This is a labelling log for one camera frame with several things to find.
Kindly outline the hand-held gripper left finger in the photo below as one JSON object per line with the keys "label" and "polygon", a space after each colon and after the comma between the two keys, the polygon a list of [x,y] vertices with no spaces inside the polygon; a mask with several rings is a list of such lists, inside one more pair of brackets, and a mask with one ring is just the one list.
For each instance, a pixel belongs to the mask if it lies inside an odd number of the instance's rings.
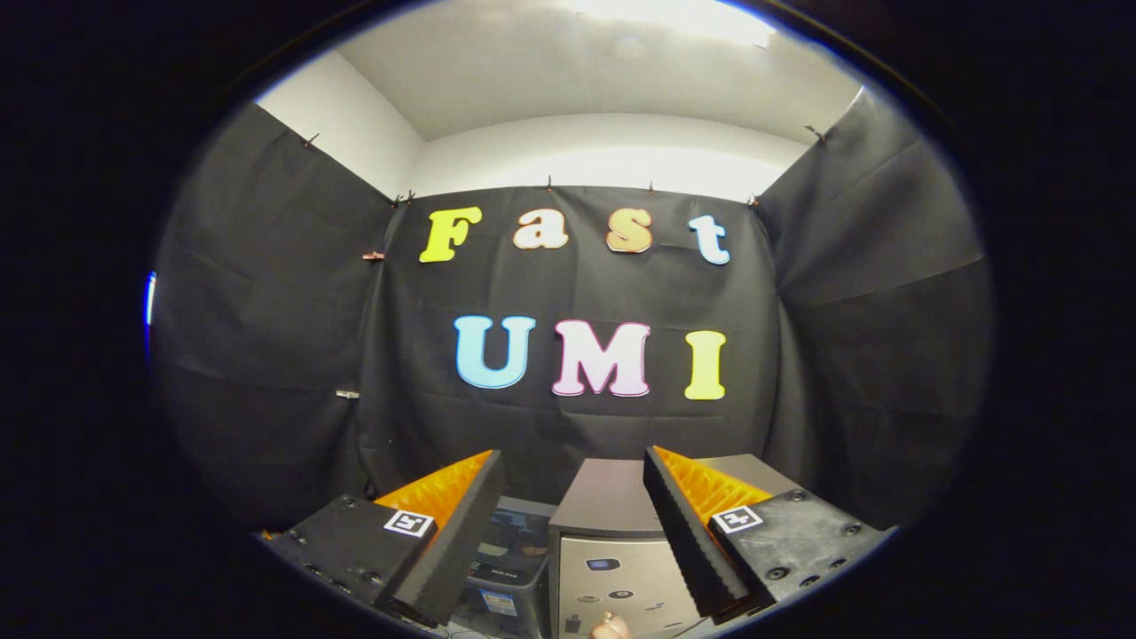
{"label": "hand-held gripper left finger", "polygon": [[357,606],[445,626],[503,486],[502,453],[471,454],[373,501],[334,498],[266,547]]}

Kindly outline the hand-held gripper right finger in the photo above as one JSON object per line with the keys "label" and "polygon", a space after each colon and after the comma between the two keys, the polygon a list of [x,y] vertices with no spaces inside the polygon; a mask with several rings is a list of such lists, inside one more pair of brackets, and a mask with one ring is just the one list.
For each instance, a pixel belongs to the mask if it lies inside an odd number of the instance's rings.
{"label": "hand-held gripper right finger", "polygon": [[694,460],[648,446],[643,486],[698,614],[715,622],[793,600],[888,542],[751,454]]}

